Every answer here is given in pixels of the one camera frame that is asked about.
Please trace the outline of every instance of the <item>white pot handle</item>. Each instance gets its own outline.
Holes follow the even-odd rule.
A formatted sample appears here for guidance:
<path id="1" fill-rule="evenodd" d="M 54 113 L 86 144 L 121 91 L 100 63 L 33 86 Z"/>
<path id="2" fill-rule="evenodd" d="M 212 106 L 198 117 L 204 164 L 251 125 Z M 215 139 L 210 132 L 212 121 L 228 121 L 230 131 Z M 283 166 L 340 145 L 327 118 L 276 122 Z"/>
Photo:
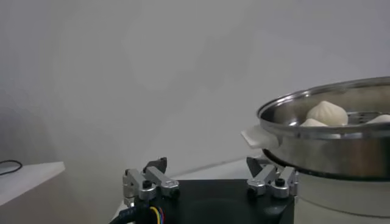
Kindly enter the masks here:
<path id="1" fill-rule="evenodd" d="M 251 149 L 272 150 L 279 147 L 279 141 L 276 136 L 262 129 L 260 124 L 242 131 L 241 135 Z"/>

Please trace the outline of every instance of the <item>gray wall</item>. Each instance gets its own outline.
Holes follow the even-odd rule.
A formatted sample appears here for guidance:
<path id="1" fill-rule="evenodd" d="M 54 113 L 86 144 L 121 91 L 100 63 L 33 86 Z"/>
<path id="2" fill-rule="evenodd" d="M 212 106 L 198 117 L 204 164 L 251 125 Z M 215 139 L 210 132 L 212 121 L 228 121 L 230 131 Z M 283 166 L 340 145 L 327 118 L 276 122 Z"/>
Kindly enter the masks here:
<path id="1" fill-rule="evenodd" d="M 121 173 L 248 153 L 239 132 L 281 94 L 388 75 L 387 0 L 2 0 L 0 158 L 66 173 L 1 223 L 107 223 Z"/>

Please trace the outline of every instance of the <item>black wire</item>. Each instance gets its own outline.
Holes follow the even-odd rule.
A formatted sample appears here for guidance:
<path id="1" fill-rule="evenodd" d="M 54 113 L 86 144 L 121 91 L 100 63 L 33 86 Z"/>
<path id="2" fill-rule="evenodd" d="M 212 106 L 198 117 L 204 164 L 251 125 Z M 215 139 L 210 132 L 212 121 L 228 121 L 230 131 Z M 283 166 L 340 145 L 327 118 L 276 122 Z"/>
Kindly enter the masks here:
<path id="1" fill-rule="evenodd" d="M 118 216 L 115 217 L 109 224 L 126 224 L 134 222 L 136 216 L 138 215 L 138 210 L 136 207 L 130 207 L 119 212 Z"/>
<path id="2" fill-rule="evenodd" d="M 3 163 L 16 163 L 17 165 L 19 165 L 16 169 L 13 169 L 11 171 L 6 171 L 6 172 L 3 172 L 3 173 L 0 173 L 0 176 L 2 175 L 5 175 L 5 174 L 8 174 L 8 173 L 14 173 L 20 169 L 22 169 L 23 167 L 23 164 L 17 160 L 13 160 L 13 159 L 9 159 L 9 160 L 4 160 L 4 161 L 0 161 L 0 164 L 3 164 Z"/>

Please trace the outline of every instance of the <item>steamed bun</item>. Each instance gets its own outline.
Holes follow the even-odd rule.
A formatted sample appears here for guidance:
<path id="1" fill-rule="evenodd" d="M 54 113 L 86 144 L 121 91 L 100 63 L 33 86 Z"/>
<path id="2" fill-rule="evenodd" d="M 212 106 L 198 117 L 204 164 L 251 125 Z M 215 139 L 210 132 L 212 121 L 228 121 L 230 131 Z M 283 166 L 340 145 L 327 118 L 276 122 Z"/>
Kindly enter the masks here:
<path id="1" fill-rule="evenodd" d="M 301 127 L 324 127 L 324 126 L 328 126 L 328 125 L 321 123 L 319 121 L 316 121 L 312 118 L 309 118 L 304 123 L 302 123 L 300 126 Z"/>
<path id="2" fill-rule="evenodd" d="M 307 114 L 307 119 L 312 118 L 329 126 L 339 126 L 348 124 L 347 112 L 327 101 L 322 101 L 313 107 Z"/>
<path id="3" fill-rule="evenodd" d="M 384 114 L 384 115 L 377 116 L 376 118 L 367 122 L 367 124 L 382 123 L 382 122 L 390 122 L 390 115 Z"/>

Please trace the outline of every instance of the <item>black platform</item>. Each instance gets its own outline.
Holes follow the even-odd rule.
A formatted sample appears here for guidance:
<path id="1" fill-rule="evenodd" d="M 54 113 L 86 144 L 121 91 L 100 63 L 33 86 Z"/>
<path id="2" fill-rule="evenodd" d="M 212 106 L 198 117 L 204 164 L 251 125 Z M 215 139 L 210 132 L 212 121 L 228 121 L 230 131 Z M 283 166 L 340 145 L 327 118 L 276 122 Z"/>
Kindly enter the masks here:
<path id="1" fill-rule="evenodd" d="M 158 196 L 152 204 L 166 224 L 293 224 L 294 199 L 247 196 L 246 180 L 181 180 L 177 200 Z"/>

